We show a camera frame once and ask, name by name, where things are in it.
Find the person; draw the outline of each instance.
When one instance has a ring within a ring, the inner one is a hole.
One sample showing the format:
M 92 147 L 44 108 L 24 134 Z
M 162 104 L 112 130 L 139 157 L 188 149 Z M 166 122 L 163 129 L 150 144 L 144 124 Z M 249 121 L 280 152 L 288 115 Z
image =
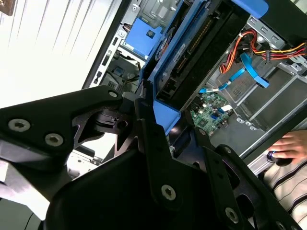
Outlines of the person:
M 307 130 L 286 134 L 267 151 L 276 151 L 276 158 L 293 158 L 287 166 L 270 167 L 263 182 L 300 227 L 307 230 Z

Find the yellow wire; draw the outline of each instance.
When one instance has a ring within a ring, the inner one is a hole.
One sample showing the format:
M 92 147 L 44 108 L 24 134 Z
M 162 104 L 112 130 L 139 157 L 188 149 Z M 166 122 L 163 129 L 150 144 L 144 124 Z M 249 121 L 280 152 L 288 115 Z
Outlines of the yellow wire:
M 302 44 L 300 44 L 298 47 L 295 47 L 293 49 L 288 49 L 288 50 L 272 50 L 272 52 L 274 53 L 284 53 L 284 52 L 291 52 L 291 51 L 294 51 L 298 48 L 300 48 L 301 46 L 303 46 L 305 44 L 305 42 L 303 42 Z
M 294 50 L 296 50 L 296 49 L 299 49 L 301 46 L 303 46 L 305 43 L 302 43 L 302 44 L 300 44 L 298 47 L 295 47 L 295 48 L 293 48 L 293 49 L 288 49 L 288 50 L 271 50 L 271 52 L 273 52 L 273 53 L 284 53 L 284 52 L 291 52 L 291 51 L 294 51 Z M 257 52 L 255 52 L 254 51 L 254 53 L 256 53 L 256 54 L 263 54 L 263 53 L 265 53 L 265 51 L 257 51 Z

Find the silver screw head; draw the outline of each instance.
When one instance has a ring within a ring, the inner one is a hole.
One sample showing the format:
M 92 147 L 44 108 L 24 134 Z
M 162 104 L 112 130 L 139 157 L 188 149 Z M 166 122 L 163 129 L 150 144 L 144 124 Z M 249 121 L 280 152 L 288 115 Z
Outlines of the silver screw head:
M 167 184 L 165 184 L 161 187 L 161 192 L 162 192 L 162 195 L 167 200 L 172 201 L 172 200 L 175 200 L 175 198 L 176 198 L 176 192 L 174 191 L 174 189 L 171 186 L 169 186 Z
M 200 129 L 200 133 L 202 134 L 202 135 L 206 135 L 206 132 L 205 131 L 203 131 L 202 129 Z
M 10 120 L 8 126 L 10 130 L 22 133 L 27 131 L 31 127 L 31 124 L 27 120 L 17 118 Z
M 119 35 L 120 37 L 124 37 L 124 36 L 125 36 L 125 34 L 124 34 L 124 32 L 123 32 L 122 30 L 119 31 L 118 35 Z
M 284 225 L 281 222 L 277 221 L 276 224 L 277 224 L 277 226 L 280 230 L 286 230 L 286 228 L 284 227 Z
M 230 207 L 227 207 L 225 209 L 225 213 L 226 213 L 226 216 L 235 224 L 237 224 L 239 222 L 239 217 L 238 215 L 236 214 L 236 212 L 230 208 Z
M 57 147 L 63 144 L 64 139 L 57 133 L 49 133 L 45 136 L 45 142 L 50 146 Z
M 226 152 L 228 152 L 228 153 L 231 153 L 231 150 L 230 150 L 230 148 L 228 148 L 228 147 L 225 147 L 224 149 L 226 150 Z
M 109 91 L 109 95 L 111 97 L 117 97 L 117 93 L 113 92 L 113 91 Z

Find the striped shirt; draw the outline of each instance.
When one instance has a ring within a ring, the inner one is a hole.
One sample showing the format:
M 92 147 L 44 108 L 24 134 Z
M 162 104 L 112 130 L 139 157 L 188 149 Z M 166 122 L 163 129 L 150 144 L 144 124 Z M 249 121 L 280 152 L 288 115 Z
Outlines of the striped shirt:
M 307 160 L 285 167 L 274 164 L 263 181 L 300 227 L 307 230 Z

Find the motherboard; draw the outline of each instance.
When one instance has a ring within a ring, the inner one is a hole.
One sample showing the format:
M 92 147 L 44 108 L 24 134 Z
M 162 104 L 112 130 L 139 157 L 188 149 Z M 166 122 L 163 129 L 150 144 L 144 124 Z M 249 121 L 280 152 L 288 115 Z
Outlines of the motherboard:
M 189 106 L 195 126 L 205 130 L 211 136 L 215 130 L 228 126 L 231 111 L 222 107 L 228 102 L 216 93 L 198 95 Z

